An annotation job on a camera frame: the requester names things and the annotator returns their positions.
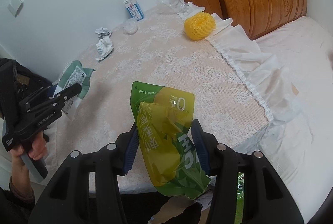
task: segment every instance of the white wall switch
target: white wall switch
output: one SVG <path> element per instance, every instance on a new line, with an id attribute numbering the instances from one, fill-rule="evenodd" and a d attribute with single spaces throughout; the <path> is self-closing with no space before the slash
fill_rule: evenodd
<path id="1" fill-rule="evenodd" d="M 8 5 L 8 10 L 13 14 L 13 16 L 17 16 L 19 11 L 23 6 L 23 0 L 11 0 Z"/>

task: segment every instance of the lace tablecloth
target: lace tablecloth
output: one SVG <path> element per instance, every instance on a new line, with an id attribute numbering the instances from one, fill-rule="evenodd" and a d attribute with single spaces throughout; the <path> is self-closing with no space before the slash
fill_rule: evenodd
<path id="1" fill-rule="evenodd" d="M 72 150 L 97 151 L 131 128 L 134 118 L 129 99 L 136 80 L 193 93 L 194 118 L 205 132 L 232 148 L 253 143 L 268 124 L 263 107 L 207 40 L 194 42 L 186 37 L 183 24 L 177 14 L 152 9 L 139 21 L 135 34 L 127 35 L 120 27 L 114 30 L 114 51 L 103 61 L 95 60 L 95 45 L 80 55 L 83 66 L 96 72 L 75 119 L 62 116 L 58 120 L 50 175 Z M 152 189 L 140 149 L 132 170 L 118 181 L 123 192 Z"/>

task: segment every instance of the yellow foam mesh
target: yellow foam mesh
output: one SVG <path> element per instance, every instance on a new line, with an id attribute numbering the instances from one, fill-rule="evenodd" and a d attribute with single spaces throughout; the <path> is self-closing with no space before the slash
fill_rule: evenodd
<path id="1" fill-rule="evenodd" d="M 207 37 L 215 29 L 215 20 L 208 13 L 197 13 L 184 22 L 184 30 L 187 36 L 195 41 Z"/>

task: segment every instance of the blue and white carton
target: blue and white carton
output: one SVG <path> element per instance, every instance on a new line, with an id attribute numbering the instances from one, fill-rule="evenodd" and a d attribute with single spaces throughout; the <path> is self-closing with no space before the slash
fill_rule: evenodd
<path id="1" fill-rule="evenodd" d="M 124 5 L 134 19 L 139 21 L 144 18 L 144 14 L 137 3 L 137 0 L 124 0 Z"/>

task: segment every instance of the finger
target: finger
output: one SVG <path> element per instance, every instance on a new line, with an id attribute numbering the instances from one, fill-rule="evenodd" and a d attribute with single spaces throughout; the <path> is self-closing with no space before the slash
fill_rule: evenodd
<path id="1" fill-rule="evenodd" d="M 43 132 L 39 132 L 32 142 L 32 150 L 29 152 L 29 156 L 34 158 L 38 156 L 45 148 L 46 141 L 43 139 Z"/>
<path id="2" fill-rule="evenodd" d="M 21 154 L 23 154 L 24 150 L 23 150 L 23 146 L 21 144 L 16 145 L 13 149 L 10 150 L 10 153 L 12 154 L 12 156 L 20 156 Z"/>
<path id="3" fill-rule="evenodd" d="M 39 160 L 39 159 L 45 157 L 46 154 L 47 154 L 47 149 L 45 147 L 44 150 L 37 157 L 33 158 L 33 160 Z"/>

